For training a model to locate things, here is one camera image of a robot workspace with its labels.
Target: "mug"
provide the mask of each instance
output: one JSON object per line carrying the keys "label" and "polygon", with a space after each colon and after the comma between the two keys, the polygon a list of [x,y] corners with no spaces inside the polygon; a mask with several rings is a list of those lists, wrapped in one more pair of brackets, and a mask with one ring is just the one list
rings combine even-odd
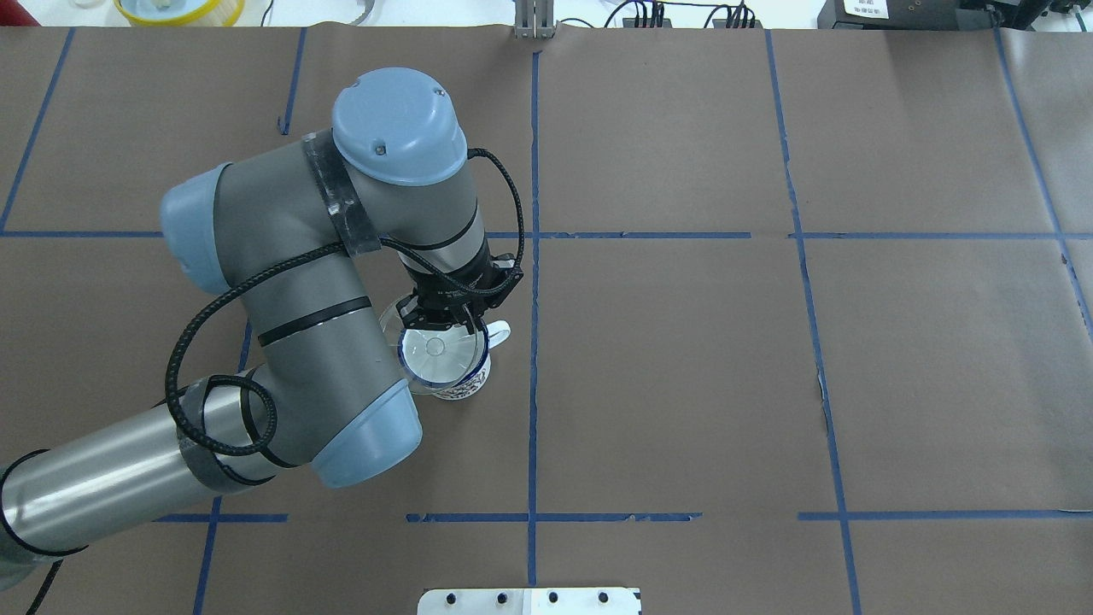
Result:
{"label": "mug", "polygon": [[443,391],[437,391],[436,393],[433,393],[433,397],[439,398],[440,400],[447,400],[449,402],[456,402],[459,400],[466,400],[478,393],[479,389],[482,389],[485,385],[485,379],[490,378],[490,350],[508,340],[508,334],[512,332],[513,330],[505,321],[494,321],[486,326],[485,334],[487,338],[487,344],[485,360],[482,362],[482,366],[467,375],[463,380],[459,381],[459,385]]}

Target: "yellow rim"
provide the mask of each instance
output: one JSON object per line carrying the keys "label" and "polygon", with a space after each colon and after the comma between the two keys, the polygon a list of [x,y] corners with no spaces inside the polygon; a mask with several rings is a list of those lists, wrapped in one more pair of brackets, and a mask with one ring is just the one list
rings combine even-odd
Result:
{"label": "yellow rim", "polygon": [[244,0],[239,0],[236,3],[235,11],[232,13],[232,16],[227,17],[227,21],[224,22],[224,27],[235,25],[235,22],[239,19],[239,13],[243,12],[243,3]]}
{"label": "yellow rim", "polygon": [[[192,13],[187,13],[185,15],[179,15],[179,16],[171,19],[171,20],[150,21],[150,20],[144,20],[144,19],[138,17],[137,15],[134,15],[134,14],[130,13],[129,11],[125,10],[121,7],[121,0],[114,0],[114,5],[117,7],[118,11],[120,11],[121,14],[125,15],[127,20],[129,20],[129,23],[133,23],[133,24],[137,24],[137,25],[149,25],[149,26],[156,26],[156,25],[186,25],[188,23],[192,23],[192,22],[195,22],[195,21],[197,21],[197,20],[199,20],[199,19],[208,15],[210,12],[212,12],[213,9],[216,8],[216,4],[219,4],[219,3],[220,3],[220,0],[209,0],[208,2],[205,2],[204,4],[202,4],[200,9],[198,9],[197,11],[193,11]],[[242,7],[243,7],[243,2],[240,1],[239,2],[239,8],[242,8]],[[238,15],[238,9],[236,9],[235,19],[238,19],[238,16],[239,16]]]}

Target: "mug handle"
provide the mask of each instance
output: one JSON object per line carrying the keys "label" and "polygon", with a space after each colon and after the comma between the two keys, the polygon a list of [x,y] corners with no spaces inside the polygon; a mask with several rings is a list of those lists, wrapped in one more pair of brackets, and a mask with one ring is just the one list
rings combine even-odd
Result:
{"label": "mug handle", "polygon": [[493,348],[508,340],[508,334],[513,333],[513,330],[505,321],[494,321],[485,327],[485,333],[490,341],[490,348]]}

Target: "blue joint cap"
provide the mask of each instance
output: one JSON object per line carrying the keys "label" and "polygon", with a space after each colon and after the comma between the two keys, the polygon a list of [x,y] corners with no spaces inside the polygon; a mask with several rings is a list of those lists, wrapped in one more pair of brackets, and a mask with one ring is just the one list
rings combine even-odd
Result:
{"label": "blue joint cap", "polygon": [[315,456],[312,470],[332,489],[356,485],[410,457],[421,436],[410,388],[400,380]]}
{"label": "blue joint cap", "polygon": [[216,257],[213,205],[220,174],[225,162],[167,190],[160,202],[160,225],[167,247],[183,265],[183,272],[201,289],[213,294],[230,287]]}
{"label": "blue joint cap", "polygon": [[342,90],[333,108],[334,144],[357,170],[397,186],[428,186],[467,162],[467,137],[451,97],[432,76],[381,68]]}

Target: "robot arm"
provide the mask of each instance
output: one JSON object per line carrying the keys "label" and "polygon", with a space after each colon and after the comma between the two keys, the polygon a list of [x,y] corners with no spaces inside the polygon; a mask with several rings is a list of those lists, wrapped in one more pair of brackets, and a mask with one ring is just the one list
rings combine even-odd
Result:
{"label": "robot arm", "polygon": [[518,257],[490,255],[467,157],[440,85],[383,69],[342,92],[332,129],[169,190],[164,235],[210,292],[338,244],[242,296],[267,364],[235,378],[259,387],[210,377],[176,400],[201,434],[254,448],[269,428],[258,395],[268,392],[272,439],[250,454],[220,454],[186,437],[162,404],[17,460],[0,481],[0,590],[95,540],[289,468],[312,464],[327,486],[342,487],[413,452],[421,424],[351,257],[380,245],[403,251],[414,282],[399,304],[406,327],[482,330],[482,315],[521,272]]}

